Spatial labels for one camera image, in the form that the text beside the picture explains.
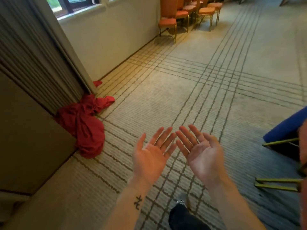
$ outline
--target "red fabric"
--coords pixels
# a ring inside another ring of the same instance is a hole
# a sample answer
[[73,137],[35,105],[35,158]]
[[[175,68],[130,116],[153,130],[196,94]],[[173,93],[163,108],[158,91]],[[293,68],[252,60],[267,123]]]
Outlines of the red fabric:
[[102,84],[102,81],[93,81],[94,86],[98,87]]
[[109,107],[115,99],[111,96],[95,98],[85,95],[79,103],[60,108],[54,117],[57,123],[77,138],[76,147],[84,158],[98,156],[105,139],[103,123],[93,114]]

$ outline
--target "patterned carpet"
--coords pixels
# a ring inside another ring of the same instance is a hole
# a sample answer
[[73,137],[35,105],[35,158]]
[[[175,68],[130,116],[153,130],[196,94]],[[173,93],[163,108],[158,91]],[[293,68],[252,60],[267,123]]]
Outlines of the patterned carpet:
[[[298,194],[253,186],[256,176],[298,177],[296,162],[261,146],[267,131],[306,104],[306,5],[281,8],[280,1],[226,4],[211,32],[208,21],[189,33],[179,28],[176,45],[164,32],[105,77],[99,95],[116,102],[99,116],[102,154],[87,160],[76,153],[4,229],[99,229],[131,175],[137,138],[191,123],[220,140],[229,176],[268,229],[299,229]],[[182,192],[194,215],[225,229],[178,150],[135,229],[169,229]]]

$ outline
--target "chair seat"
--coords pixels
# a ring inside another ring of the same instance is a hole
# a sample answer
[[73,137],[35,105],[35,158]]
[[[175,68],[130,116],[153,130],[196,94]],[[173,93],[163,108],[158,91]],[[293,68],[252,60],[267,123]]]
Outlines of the chair seat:
[[169,28],[174,27],[176,25],[176,19],[174,18],[163,18],[159,21],[160,28]]
[[190,5],[197,5],[197,1],[192,1],[192,2],[190,3]]
[[186,18],[189,15],[189,12],[186,10],[178,10],[176,13],[176,19]]
[[215,13],[215,8],[213,8],[213,7],[204,7],[204,8],[200,8],[199,11],[198,11],[198,13],[199,13],[200,15],[205,15],[205,14],[207,14],[207,15],[214,15],[214,13]]
[[220,10],[223,7],[222,2],[212,2],[207,5],[207,7],[214,7],[216,10]]
[[196,5],[185,5],[182,9],[188,11],[188,13],[190,14],[191,12],[196,10]]

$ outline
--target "wrist tattoo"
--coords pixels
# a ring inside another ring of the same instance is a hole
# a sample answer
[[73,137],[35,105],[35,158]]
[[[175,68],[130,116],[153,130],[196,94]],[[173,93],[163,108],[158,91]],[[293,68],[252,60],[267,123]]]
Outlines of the wrist tattoo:
[[134,202],[134,205],[135,205],[135,208],[137,209],[137,210],[140,210],[138,207],[140,206],[140,202],[142,202],[142,197],[140,196],[140,197],[136,197],[136,199],[137,199],[137,201],[136,202]]

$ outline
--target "sneaker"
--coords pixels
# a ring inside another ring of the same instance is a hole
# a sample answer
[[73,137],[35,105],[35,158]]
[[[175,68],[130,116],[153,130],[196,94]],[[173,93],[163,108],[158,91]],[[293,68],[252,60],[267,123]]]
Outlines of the sneaker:
[[185,205],[186,208],[189,207],[190,201],[186,193],[182,193],[178,196],[176,204]]

